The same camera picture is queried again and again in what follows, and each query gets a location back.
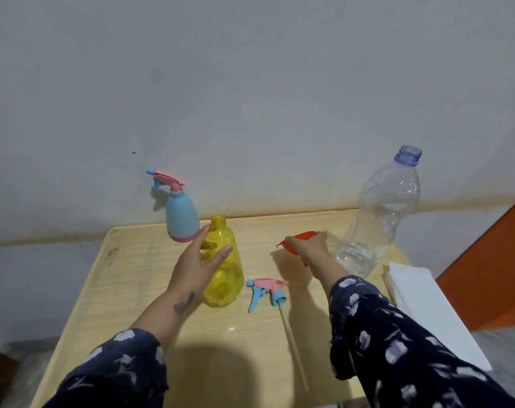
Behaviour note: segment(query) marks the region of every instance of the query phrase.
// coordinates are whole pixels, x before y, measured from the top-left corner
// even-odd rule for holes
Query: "clear plastic bottle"
[[[203,261],[208,261],[222,248],[233,246],[233,251],[214,272],[205,289],[204,296],[209,306],[221,307],[233,302],[244,286],[241,258],[233,231],[227,227],[225,216],[213,216],[205,238]]]
[[[415,166],[422,150],[403,146],[394,161],[376,171],[363,185],[359,210],[337,249],[337,262],[349,273],[366,278],[392,243],[400,220],[420,200]]]

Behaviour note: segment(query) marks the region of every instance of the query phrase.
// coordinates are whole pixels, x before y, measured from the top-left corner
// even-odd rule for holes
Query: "pink bottle base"
[[[198,232],[196,232],[193,236],[190,236],[189,238],[175,238],[174,236],[172,236],[170,233],[169,233],[169,236],[171,237],[172,240],[174,240],[175,242],[180,242],[180,243],[185,243],[185,242],[191,242],[193,239],[195,239],[195,236],[197,235]]]

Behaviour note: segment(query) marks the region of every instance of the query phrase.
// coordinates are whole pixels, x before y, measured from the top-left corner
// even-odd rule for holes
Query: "plastic water bottle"
[[[392,243],[400,220],[420,200],[420,182],[415,166],[422,150],[399,149],[394,161],[376,171],[363,185],[359,210],[337,249],[337,262],[349,273],[369,276]]]

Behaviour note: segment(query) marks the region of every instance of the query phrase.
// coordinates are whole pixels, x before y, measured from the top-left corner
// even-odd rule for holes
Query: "blue spray bottle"
[[[167,211],[167,231],[171,239],[176,242],[193,240],[201,226],[193,202],[182,190],[182,186],[187,186],[189,183],[170,173],[155,169],[148,169],[146,173],[154,177],[153,192],[164,184],[171,188],[165,208]]]

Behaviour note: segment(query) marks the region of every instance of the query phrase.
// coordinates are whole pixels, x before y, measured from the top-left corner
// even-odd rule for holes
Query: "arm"
[[[390,304],[371,283],[333,261],[325,233],[288,237],[329,298],[335,376],[357,375],[374,407],[515,407],[515,399],[474,365]]]
[[[180,255],[166,291],[137,318],[95,348],[61,382],[45,408],[82,406],[146,406],[160,408],[167,386],[163,351],[180,328],[187,309],[207,287],[215,270],[229,256],[222,248],[209,262],[201,262],[200,248],[208,226]]]

